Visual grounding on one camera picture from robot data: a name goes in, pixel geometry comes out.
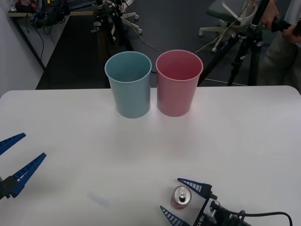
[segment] cup rim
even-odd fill
[[[197,74],[195,77],[191,78],[191,79],[185,79],[185,80],[177,80],[177,79],[171,79],[171,78],[168,78],[167,76],[165,76],[159,69],[158,69],[158,60],[160,59],[160,57],[162,57],[164,54],[166,53],[169,53],[169,52],[176,52],[176,51],[180,51],[180,52],[186,52],[186,53],[189,53],[189,54],[193,54],[194,56],[197,57],[197,59],[201,62],[201,65],[202,65],[202,70],[200,71],[199,74]],[[162,75],[164,78],[167,78],[171,81],[178,81],[178,82],[184,82],[184,81],[191,81],[191,80],[194,80],[196,77],[200,76],[201,73],[203,72],[203,69],[204,69],[204,64],[203,64],[203,61],[194,53],[190,52],[190,51],[186,51],[186,50],[183,50],[183,49],[173,49],[173,50],[169,50],[169,51],[166,51],[165,53],[162,53],[156,60],[156,69],[157,69],[157,72],[160,73],[160,75]]]
[[[137,54],[140,54],[140,55],[146,57],[146,58],[148,59],[148,61],[150,62],[150,70],[149,70],[149,72],[147,72],[147,74],[146,74],[145,76],[143,76],[142,78],[140,78],[140,79],[138,79],[138,80],[135,80],[135,81],[118,81],[118,80],[112,78],[111,76],[109,76],[108,73],[107,73],[107,64],[108,64],[108,62],[109,62],[113,57],[115,57],[115,56],[117,56],[117,55],[125,54],[125,53],[137,53]],[[108,59],[108,61],[105,63],[105,66],[104,66],[104,72],[105,72],[105,74],[107,75],[108,78],[112,79],[112,80],[115,81],[115,82],[129,84],[129,83],[134,83],[134,82],[138,82],[138,81],[143,80],[145,77],[147,77],[147,76],[150,74],[151,68],[152,68],[151,60],[150,60],[145,54],[139,53],[139,52],[136,52],[136,51],[124,51],[124,52],[121,52],[121,53],[117,53],[117,54],[115,54],[114,56],[110,57],[110,59]]]

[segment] white table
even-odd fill
[[[203,199],[172,209],[177,178],[211,184],[230,210],[286,211],[301,225],[301,98],[290,87],[198,88],[179,118],[157,109],[152,89],[150,111],[134,120],[108,89],[11,91],[0,127],[0,140],[27,135],[0,156],[2,178],[47,154],[1,205],[1,226],[168,226],[160,205],[192,225]],[[246,221],[288,226],[285,216]]]

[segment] hand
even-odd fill
[[[295,27],[296,25],[292,25],[287,30],[283,30],[282,36],[289,43],[301,42],[301,36],[295,36],[293,34],[293,30],[295,29]]]
[[[274,19],[279,17],[280,14],[275,4],[275,0],[270,0],[267,8],[262,15],[261,23],[264,24],[269,30],[271,30]]]

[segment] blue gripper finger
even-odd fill
[[[182,219],[178,218],[177,216],[175,216],[174,214],[172,214],[171,212],[166,210],[163,206],[160,206],[160,208],[161,208],[162,212],[164,213],[165,217],[171,223],[171,225],[173,225],[173,226],[190,226],[185,221],[183,221]]]
[[[211,192],[211,185],[199,183],[192,180],[186,180],[184,178],[178,178],[178,181],[185,184],[191,190],[195,191],[198,195],[206,199]]]
[[[26,136],[25,133],[20,133],[18,135],[10,137],[6,140],[0,141],[0,155],[5,153],[9,148],[11,148],[11,146],[13,146],[15,143],[17,143],[19,140],[21,140],[25,136]]]
[[[18,181],[16,187],[12,190],[11,194],[15,198],[24,188],[25,184],[29,180],[29,178],[33,175],[36,169],[41,165],[43,160],[45,159],[46,154],[42,153],[33,161],[28,163],[25,167],[16,172],[12,177]]]

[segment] plastic cup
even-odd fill
[[[191,52],[171,50],[159,56],[156,68],[158,109],[172,117],[185,115],[190,110],[203,62]]]
[[[118,112],[127,118],[139,118],[150,109],[151,60],[138,52],[112,56],[104,67]]]

